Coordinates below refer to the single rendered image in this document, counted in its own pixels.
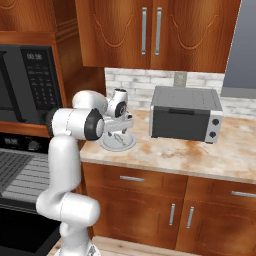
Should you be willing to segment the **grey round plate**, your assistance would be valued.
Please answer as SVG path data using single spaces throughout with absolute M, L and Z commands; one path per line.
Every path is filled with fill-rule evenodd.
M 136 144 L 136 137 L 127 132 L 122 134 L 121 131 L 112 132 L 114 136 L 109 137 L 107 133 L 99 139 L 99 145 L 108 151 L 122 152 L 131 149 Z

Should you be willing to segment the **wooden wall cupboard door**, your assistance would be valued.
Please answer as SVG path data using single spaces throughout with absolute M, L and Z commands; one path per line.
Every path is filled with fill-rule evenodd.
M 84 66 L 148 69 L 153 0 L 75 0 Z M 147 8 L 142 55 L 142 8 Z
M 151 67 L 223 73 L 241 0 L 153 0 Z M 162 8 L 160 53 L 155 55 L 157 8 Z

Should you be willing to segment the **black microwave oven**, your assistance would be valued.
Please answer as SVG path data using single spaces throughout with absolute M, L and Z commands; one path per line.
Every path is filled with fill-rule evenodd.
M 51 46 L 0 44 L 21 115 L 28 124 L 46 123 L 62 106 Z M 0 121 L 18 122 L 0 70 Z

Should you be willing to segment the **wooden base cupboard door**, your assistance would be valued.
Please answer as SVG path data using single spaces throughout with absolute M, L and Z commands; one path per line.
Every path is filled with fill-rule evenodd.
M 187 229 L 191 206 L 194 213 Z M 201 256 L 256 256 L 256 210 L 185 200 L 176 250 Z
M 104 187 L 91 187 L 88 195 L 96 199 L 101 208 L 100 217 L 93 226 L 95 235 L 175 248 L 182 199 Z M 170 226 L 172 203 L 175 204 L 175 214 Z

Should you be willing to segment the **grey wall socket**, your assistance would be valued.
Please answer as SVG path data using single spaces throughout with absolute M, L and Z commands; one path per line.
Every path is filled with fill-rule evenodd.
M 185 87 L 187 82 L 187 73 L 178 71 L 174 74 L 174 86 Z

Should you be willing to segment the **wooden drawer front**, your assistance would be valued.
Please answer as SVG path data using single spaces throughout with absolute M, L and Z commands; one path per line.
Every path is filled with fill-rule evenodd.
M 209 203 L 256 209 L 256 198 L 231 195 L 231 191 L 256 194 L 256 184 L 189 177 L 185 198 Z
M 184 197 L 188 179 L 185 175 L 95 163 L 83 162 L 82 168 L 88 187 L 108 187 L 177 198 Z M 145 182 L 121 180 L 121 175 L 144 178 Z

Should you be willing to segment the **black built-in oven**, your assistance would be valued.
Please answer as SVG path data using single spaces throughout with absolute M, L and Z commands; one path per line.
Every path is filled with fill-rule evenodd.
M 49 142 L 0 132 L 0 256 L 47 256 L 60 239 L 60 223 L 36 211 L 49 186 Z

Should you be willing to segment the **dark toaster oven door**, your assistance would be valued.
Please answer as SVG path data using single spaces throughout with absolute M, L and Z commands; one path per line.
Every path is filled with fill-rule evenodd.
M 208 110 L 193 110 L 194 115 L 171 114 L 170 108 L 155 107 L 152 137 L 204 141 L 209 123 Z

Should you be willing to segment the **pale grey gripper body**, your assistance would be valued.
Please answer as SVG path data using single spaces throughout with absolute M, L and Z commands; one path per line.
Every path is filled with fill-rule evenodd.
M 105 118 L 104 123 L 104 132 L 107 133 L 129 129 L 133 126 L 134 121 L 132 119 L 114 120 Z

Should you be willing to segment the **wooden cupboard above microwave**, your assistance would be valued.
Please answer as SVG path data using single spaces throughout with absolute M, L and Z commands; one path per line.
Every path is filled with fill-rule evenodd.
M 0 31 L 53 32 L 51 0 L 0 0 Z

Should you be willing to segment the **grey toaster oven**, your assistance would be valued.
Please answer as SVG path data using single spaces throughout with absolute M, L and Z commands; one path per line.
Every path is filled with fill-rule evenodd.
M 156 86 L 150 105 L 149 135 L 216 143 L 223 109 L 214 89 Z

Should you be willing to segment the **black oven door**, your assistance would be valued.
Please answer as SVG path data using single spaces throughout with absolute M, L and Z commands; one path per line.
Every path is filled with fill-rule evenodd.
M 0 256 L 47 256 L 60 239 L 59 226 L 34 203 L 0 197 Z

